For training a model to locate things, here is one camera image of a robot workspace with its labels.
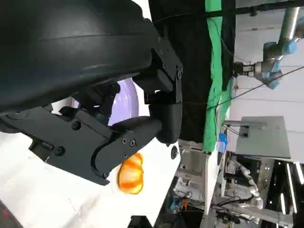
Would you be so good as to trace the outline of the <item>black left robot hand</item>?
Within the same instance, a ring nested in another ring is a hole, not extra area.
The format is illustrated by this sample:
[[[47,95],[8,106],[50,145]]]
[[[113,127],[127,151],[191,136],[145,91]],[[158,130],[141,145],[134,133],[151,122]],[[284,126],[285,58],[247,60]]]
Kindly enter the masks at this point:
[[[3,0],[0,130],[99,185],[153,139],[176,143],[183,72],[131,0]]]

